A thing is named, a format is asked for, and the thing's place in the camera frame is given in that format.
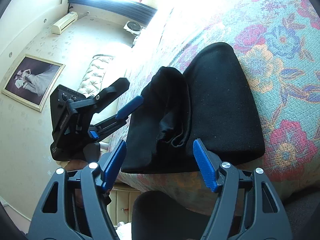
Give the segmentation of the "black studded pants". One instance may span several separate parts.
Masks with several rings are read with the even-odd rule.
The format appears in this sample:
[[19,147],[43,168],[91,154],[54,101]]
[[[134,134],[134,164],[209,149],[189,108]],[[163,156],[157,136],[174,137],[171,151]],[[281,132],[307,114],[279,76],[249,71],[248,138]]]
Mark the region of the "black studded pants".
[[201,50],[184,72],[161,67],[130,119],[122,172],[196,172],[193,142],[240,165],[260,158],[264,137],[251,89],[233,48]]

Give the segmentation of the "cream tufted leather headboard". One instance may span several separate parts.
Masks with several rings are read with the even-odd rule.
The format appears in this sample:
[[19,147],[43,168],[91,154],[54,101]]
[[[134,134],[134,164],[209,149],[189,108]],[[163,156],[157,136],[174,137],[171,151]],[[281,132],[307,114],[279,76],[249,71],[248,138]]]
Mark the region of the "cream tufted leather headboard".
[[83,94],[86,98],[96,96],[101,91],[105,73],[113,59],[114,57],[110,55],[94,55],[80,82],[77,92]]

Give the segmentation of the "gold framed wedding photo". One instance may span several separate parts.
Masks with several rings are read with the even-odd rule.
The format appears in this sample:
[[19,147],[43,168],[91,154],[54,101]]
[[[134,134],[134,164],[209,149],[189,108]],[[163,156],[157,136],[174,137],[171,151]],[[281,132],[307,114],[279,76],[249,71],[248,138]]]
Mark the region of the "gold framed wedding photo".
[[24,54],[6,78],[2,93],[41,112],[64,67],[63,63]]

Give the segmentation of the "cream wooden nightstand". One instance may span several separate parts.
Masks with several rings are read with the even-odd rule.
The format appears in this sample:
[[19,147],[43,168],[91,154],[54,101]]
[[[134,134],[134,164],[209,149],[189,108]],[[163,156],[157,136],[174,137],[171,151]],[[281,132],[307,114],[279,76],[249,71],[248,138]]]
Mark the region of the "cream wooden nightstand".
[[127,184],[116,182],[110,191],[111,203],[107,206],[108,215],[114,226],[120,222],[129,223],[132,221],[133,204],[140,191]]

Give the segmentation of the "dark blue window curtain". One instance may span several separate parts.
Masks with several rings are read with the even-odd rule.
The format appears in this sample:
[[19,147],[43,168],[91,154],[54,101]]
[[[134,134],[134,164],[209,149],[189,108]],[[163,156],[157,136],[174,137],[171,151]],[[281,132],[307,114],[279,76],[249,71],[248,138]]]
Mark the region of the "dark blue window curtain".
[[68,0],[68,3],[85,5],[116,13],[148,25],[157,9],[139,2],[116,0]]

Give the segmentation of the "floral green bedspread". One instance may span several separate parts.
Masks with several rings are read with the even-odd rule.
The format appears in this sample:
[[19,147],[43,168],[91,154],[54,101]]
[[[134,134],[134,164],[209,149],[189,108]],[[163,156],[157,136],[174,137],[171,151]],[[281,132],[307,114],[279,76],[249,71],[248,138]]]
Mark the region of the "floral green bedspread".
[[183,72],[204,47],[231,45],[259,112],[262,167],[283,199],[319,186],[319,16],[309,0],[164,0],[129,53],[116,65],[129,90],[123,106],[157,70]]

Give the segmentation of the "white round wall clock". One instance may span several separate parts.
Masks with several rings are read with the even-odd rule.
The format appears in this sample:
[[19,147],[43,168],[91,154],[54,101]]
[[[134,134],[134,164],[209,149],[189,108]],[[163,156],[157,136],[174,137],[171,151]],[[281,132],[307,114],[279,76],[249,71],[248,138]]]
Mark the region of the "white round wall clock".
[[139,23],[134,21],[127,21],[123,29],[128,31],[132,35],[138,36],[145,27],[141,26]]

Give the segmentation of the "white wall air conditioner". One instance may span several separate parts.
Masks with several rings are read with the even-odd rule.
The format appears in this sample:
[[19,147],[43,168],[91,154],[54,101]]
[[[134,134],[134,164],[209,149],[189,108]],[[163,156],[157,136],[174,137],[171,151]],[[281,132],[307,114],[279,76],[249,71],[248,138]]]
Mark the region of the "white wall air conditioner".
[[63,18],[59,19],[51,27],[52,34],[61,35],[68,27],[78,20],[78,14],[76,12],[69,12]]

